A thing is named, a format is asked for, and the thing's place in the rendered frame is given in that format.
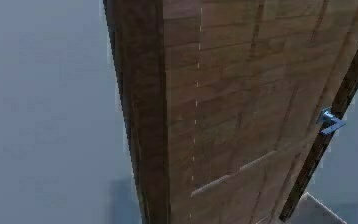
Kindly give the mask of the brown wooden room door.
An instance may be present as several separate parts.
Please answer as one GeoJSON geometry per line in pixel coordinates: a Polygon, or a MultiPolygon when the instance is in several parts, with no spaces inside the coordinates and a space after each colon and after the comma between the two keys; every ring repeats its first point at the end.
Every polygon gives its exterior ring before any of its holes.
{"type": "Polygon", "coordinates": [[[284,224],[358,0],[102,0],[142,224],[284,224]]]}

